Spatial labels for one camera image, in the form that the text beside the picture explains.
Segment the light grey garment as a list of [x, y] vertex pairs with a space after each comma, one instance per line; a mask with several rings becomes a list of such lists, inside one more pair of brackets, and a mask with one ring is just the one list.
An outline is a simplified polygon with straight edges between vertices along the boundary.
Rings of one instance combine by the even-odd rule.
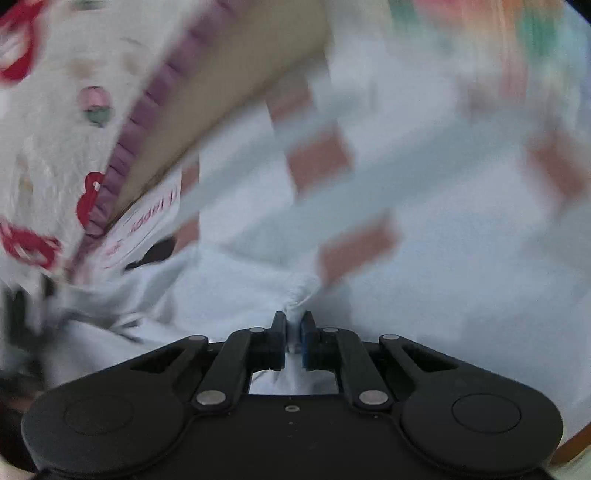
[[319, 289], [313, 276], [198, 246], [101, 283], [66, 285], [56, 295], [58, 330], [42, 356], [47, 385], [55, 388], [189, 336], [222, 342], [237, 330], [270, 326], [283, 312], [286, 365], [257, 373], [250, 390], [335, 393], [335, 376], [304, 371], [298, 354], [297, 326]]

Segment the checked white red grey sheet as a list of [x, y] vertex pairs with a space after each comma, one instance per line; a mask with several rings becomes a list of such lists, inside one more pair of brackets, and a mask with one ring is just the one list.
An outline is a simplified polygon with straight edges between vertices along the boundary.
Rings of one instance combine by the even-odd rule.
[[200, 153], [193, 246], [310, 275], [305, 310], [396, 333], [590, 421], [590, 69], [579, 106], [512, 99], [336, 2], [334, 42]]

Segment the beige mattress side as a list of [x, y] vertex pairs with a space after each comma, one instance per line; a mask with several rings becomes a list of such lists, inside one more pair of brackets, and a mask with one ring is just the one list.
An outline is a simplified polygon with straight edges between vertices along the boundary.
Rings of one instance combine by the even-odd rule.
[[147, 82], [121, 130], [97, 205], [121, 215], [229, 113], [322, 52], [322, 1], [214, 1]]

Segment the white bear-print fleece blanket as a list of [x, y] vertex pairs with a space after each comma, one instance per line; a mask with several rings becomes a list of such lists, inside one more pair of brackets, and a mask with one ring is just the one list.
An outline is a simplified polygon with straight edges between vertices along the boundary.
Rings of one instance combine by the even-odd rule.
[[20, 1], [1, 19], [1, 280], [62, 275], [111, 163], [124, 177], [242, 1]]

